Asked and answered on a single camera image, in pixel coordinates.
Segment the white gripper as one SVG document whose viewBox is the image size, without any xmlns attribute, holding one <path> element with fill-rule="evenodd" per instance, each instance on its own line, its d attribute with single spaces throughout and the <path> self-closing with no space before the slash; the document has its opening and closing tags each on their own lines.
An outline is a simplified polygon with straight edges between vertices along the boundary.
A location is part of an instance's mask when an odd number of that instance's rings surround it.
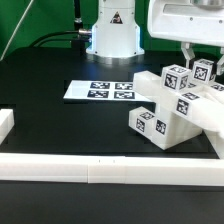
<svg viewBox="0 0 224 224">
<path fill-rule="evenodd" d="M 186 67 L 191 43 L 222 47 L 216 75 L 224 73 L 224 0 L 150 0 L 147 28 L 154 38 L 180 41 Z"/>
</svg>

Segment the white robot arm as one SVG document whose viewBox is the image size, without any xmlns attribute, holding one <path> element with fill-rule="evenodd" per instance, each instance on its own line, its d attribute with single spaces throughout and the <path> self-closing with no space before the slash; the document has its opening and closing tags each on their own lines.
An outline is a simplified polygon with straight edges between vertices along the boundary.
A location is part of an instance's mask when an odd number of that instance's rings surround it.
<svg viewBox="0 0 224 224">
<path fill-rule="evenodd" d="M 135 2 L 99 0 L 89 57 L 111 64 L 144 53 L 134 18 Z M 147 29 L 153 38 L 180 42 L 187 61 L 194 58 L 194 44 L 218 47 L 222 57 L 216 73 L 224 73 L 224 0 L 150 0 Z"/>
</svg>

